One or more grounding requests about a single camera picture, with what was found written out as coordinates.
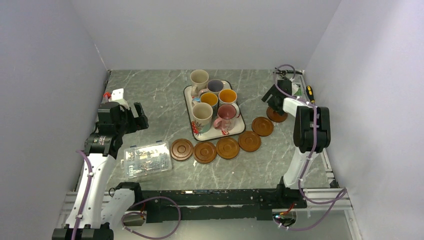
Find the brown wooden coaster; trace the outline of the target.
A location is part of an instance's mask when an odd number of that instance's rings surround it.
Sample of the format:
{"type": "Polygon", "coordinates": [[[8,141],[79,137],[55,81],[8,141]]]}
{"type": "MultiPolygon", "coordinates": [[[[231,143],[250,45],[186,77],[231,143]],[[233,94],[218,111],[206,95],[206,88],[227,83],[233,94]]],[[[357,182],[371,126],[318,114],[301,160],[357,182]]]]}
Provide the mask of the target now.
{"type": "Polygon", "coordinates": [[[256,117],[251,124],[252,130],[261,137],[267,137],[274,131],[274,125],[267,117],[256,117]]]}
{"type": "Polygon", "coordinates": [[[255,152],[261,146],[261,138],[254,131],[245,131],[238,137],[239,147],[246,152],[255,152]]]}
{"type": "Polygon", "coordinates": [[[194,159],[200,164],[209,164],[217,156],[217,149],[215,145],[209,141],[199,142],[193,149],[194,159]]]}
{"type": "Polygon", "coordinates": [[[277,111],[273,110],[270,106],[266,110],[267,117],[275,123],[282,123],[288,118],[288,114],[285,112],[280,115],[277,111]]]}
{"type": "Polygon", "coordinates": [[[176,161],[188,160],[194,151],[193,144],[185,138],[179,138],[171,144],[170,154],[176,161]]]}
{"type": "Polygon", "coordinates": [[[226,160],[235,158],[240,152],[239,143],[232,137],[225,137],[216,143],[217,154],[226,160]]]}

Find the clear plastic parts box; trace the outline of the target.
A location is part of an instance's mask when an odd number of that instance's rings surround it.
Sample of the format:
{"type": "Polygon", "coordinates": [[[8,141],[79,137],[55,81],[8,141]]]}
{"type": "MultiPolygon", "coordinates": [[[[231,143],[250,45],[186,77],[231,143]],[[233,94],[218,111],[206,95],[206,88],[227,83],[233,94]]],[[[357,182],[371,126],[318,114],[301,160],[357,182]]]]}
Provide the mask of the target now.
{"type": "Polygon", "coordinates": [[[128,179],[169,171],[173,168],[169,144],[166,141],[157,141],[126,148],[121,166],[128,179]]]}

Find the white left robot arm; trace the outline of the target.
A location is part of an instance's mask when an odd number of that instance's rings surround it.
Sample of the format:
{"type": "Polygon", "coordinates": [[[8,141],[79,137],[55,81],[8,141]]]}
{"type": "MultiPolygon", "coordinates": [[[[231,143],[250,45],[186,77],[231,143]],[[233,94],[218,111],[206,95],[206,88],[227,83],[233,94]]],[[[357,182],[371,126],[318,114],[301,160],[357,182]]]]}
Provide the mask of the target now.
{"type": "Polygon", "coordinates": [[[112,240],[113,228],[127,209],[137,210],[144,203],[141,186],[121,182],[118,196],[102,208],[107,182],[117,159],[123,136],[145,130],[148,118],[140,102],[134,103],[137,116],[118,101],[102,103],[97,110],[94,131],[78,151],[84,160],[81,182],[70,215],[62,228],[53,231],[53,240],[112,240]]]}

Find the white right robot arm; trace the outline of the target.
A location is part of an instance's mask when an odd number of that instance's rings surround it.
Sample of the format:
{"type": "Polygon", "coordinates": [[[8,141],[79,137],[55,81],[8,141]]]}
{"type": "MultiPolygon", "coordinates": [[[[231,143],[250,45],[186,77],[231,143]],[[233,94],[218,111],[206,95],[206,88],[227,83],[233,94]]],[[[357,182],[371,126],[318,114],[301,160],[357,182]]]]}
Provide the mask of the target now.
{"type": "Polygon", "coordinates": [[[298,190],[303,187],[303,176],[309,164],[331,142],[330,111],[315,101],[292,95],[292,82],[277,80],[261,99],[268,104],[267,116],[281,122],[294,117],[293,143],[296,147],[289,169],[283,175],[285,187],[298,190]]]}

